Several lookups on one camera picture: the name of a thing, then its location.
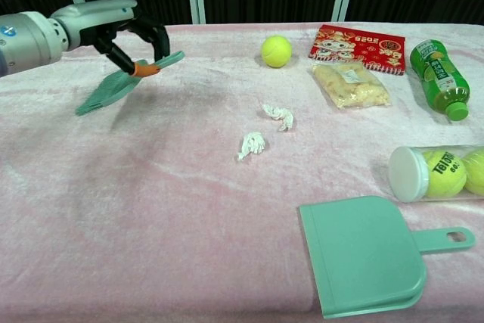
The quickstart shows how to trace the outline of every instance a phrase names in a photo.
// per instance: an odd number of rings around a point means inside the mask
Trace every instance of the red packet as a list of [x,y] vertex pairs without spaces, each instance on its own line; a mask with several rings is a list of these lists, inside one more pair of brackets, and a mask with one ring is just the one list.
[[323,24],[309,58],[317,61],[361,61],[369,70],[403,75],[405,37]]

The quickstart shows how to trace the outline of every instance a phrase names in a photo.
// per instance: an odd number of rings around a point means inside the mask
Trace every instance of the green bottle cap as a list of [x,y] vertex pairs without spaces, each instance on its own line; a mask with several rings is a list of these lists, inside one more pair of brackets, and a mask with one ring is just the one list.
[[469,115],[469,110],[464,102],[455,102],[445,108],[447,117],[452,121],[460,121]]

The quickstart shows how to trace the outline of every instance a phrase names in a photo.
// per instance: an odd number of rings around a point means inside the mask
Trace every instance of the green bottle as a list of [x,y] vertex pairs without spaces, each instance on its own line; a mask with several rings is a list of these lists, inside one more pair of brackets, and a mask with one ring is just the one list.
[[420,43],[411,52],[410,63],[420,77],[431,108],[446,114],[452,121],[467,117],[469,85],[449,60],[441,42],[429,39]]

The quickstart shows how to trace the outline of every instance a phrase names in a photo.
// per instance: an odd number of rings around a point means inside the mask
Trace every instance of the dustpan handle hole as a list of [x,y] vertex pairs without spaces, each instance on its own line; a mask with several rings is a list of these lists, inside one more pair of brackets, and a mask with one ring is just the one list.
[[448,232],[447,238],[452,242],[464,242],[466,241],[466,235],[462,232]]

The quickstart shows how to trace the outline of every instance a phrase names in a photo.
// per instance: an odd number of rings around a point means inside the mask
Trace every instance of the white tube cap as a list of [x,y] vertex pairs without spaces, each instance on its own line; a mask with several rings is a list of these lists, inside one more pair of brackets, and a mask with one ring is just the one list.
[[429,168],[423,154],[415,148],[396,148],[389,159],[389,181],[401,202],[420,200],[429,187]]

